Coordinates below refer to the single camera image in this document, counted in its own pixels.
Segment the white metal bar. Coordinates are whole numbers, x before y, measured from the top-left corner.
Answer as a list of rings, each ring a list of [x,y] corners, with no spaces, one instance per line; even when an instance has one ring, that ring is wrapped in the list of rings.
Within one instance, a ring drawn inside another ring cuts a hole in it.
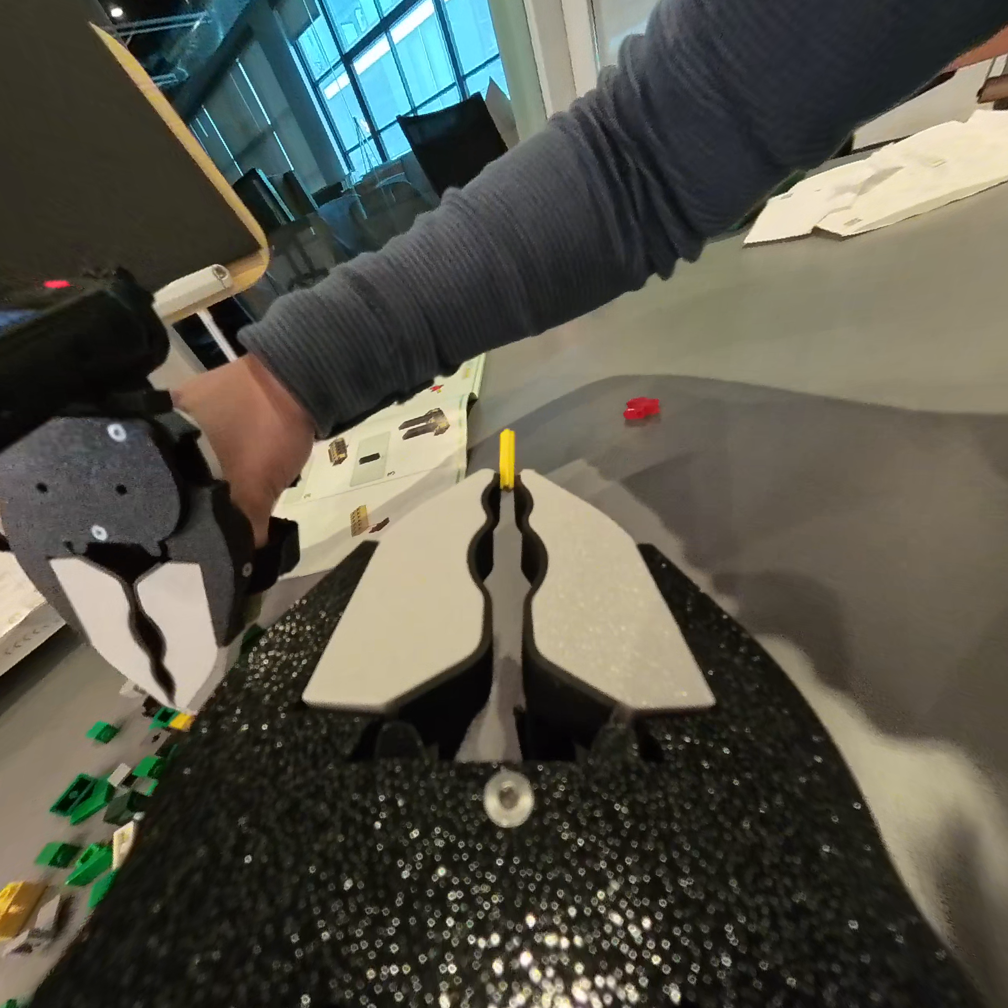
[[[213,264],[161,287],[154,295],[153,306],[170,332],[180,320],[188,317],[201,319],[225,360],[232,362],[238,359],[238,354],[214,321],[209,308],[236,293],[238,290],[230,269]]]

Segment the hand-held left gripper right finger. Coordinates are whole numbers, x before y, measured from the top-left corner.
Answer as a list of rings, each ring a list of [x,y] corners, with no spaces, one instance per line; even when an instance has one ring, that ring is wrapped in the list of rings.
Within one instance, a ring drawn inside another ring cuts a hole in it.
[[[605,709],[657,716],[716,701],[638,544],[533,470],[515,483],[530,579],[528,655]]]

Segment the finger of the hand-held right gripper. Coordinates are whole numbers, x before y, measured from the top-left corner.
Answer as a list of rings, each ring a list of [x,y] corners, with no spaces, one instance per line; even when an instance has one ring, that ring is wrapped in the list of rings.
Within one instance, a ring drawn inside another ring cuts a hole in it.
[[[159,634],[161,668],[169,676],[170,706],[200,710],[220,680],[215,636],[202,569],[169,561],[136,583],[140,610]]]
[[[174,705],[163,636],[142,611],[133,586],[79,556],[51,559],[50,568],[92,647],[135,686]]]

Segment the white folded paper sheets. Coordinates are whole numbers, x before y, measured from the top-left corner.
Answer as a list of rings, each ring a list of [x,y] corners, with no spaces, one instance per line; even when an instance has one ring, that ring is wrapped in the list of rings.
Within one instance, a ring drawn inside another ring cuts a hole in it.
[[[1007,112],[976,111],[833,167],[771,198],[744,238],[749,246],[850,238],[881,230],[1007,181]]]

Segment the person's right hand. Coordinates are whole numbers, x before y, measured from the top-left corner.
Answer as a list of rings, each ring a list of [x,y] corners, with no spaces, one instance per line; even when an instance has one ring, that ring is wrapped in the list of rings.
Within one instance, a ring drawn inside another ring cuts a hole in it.
[[[263,547],[274,507],[309,460],[309,415],[252,354],[196,375],[171,397],[205,435],[232,501]]]

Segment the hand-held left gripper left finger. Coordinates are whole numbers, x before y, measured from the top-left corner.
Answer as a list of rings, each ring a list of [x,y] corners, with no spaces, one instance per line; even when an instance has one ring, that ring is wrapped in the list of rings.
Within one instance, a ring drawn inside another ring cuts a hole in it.
[[[307,706],[393,713],[489,654],[499,498],[497,472],[478,470],[387,529],[321,652]]]

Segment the dark board with wooden edge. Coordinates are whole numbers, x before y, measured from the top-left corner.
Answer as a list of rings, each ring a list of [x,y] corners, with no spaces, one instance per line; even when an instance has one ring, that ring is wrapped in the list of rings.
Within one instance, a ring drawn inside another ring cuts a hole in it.
[[[151,295],[212,267],[258,284],[262,228],[132,54],[80,2],[1,3],[2,309],[125,270]]]

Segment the toy brick instruction booklet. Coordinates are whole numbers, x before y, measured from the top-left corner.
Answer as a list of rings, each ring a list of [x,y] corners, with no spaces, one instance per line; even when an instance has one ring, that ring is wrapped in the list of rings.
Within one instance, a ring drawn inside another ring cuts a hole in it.
[[[412,398],[317,442],[275,515],[298,526],[290,576],[335,568],[362,543],[466,478],[468,420],[486,357],[463,363]]]

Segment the white printed sheet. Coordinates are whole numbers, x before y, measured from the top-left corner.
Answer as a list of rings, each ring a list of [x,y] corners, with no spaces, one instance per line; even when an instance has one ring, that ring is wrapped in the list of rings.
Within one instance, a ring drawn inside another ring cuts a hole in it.
[[[1,553],[1,674],[53,637],[65,625],[11,552]]]

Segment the person's right forearm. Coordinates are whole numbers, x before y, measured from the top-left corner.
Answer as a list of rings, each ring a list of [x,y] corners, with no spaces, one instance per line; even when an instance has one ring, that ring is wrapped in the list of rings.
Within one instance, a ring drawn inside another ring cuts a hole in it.
[[[661,2],[617,66],[379,252],[247,331],[228,405],[322,433],[666,278],[1006,25],[1006,2]]]

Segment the black office chair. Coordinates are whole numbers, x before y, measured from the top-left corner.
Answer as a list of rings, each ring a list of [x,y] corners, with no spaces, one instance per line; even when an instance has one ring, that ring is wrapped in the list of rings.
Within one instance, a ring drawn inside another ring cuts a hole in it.
[[[398,116],[396,123],[438,197],[465,187],[508,151],[480,94],[434,112]]]

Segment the pile of green toy bricks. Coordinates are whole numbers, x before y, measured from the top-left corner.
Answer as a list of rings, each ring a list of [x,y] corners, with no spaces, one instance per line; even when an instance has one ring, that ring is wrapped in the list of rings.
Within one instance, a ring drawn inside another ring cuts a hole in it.
[[[73,775],[44,805],[47,830],[24,869],[2,873],[2,955],[60,948],[109,895],[195,714],[145,700],[139,748],[104,771]]]

